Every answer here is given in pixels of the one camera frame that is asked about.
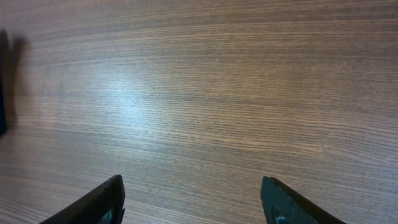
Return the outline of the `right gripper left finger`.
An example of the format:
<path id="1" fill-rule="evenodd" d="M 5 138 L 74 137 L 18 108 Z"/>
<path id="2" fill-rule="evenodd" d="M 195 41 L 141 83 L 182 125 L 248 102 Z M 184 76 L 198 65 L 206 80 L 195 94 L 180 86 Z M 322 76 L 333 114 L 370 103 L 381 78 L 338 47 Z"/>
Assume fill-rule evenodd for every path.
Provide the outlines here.
<path id="1" fill-rule="evenodd" d="M 40 224 L 121 224 L 124 200 L 123 178 L 114 175 Z"/>

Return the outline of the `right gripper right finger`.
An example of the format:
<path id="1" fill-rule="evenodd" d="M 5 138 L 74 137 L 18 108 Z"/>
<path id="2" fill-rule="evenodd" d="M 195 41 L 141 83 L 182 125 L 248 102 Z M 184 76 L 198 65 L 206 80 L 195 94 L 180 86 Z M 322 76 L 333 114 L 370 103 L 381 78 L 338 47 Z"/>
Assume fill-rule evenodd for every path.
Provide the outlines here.
<path id="1" fill-rule="evenodd" d="M 261 201 L 267 224 L 345 224 L 275 177 L 263 177 Z"/>

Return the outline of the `black shorts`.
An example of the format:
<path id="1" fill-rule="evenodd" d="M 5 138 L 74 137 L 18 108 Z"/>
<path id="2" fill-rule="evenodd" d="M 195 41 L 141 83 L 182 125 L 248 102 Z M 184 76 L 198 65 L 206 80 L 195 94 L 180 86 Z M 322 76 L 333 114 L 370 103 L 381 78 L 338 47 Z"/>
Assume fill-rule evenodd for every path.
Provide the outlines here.
<path id="1" fill-rule="evenodd" d="M 7 121 L 6 121 L 6 105 L 5 105 L 5 72 L 6 72 L 6 54 L 8 50 L 8 39 L 6 31 L 1 30 L 1 127 L 0 132 L 1 136 L 3 136 L 7 131 Z"/>

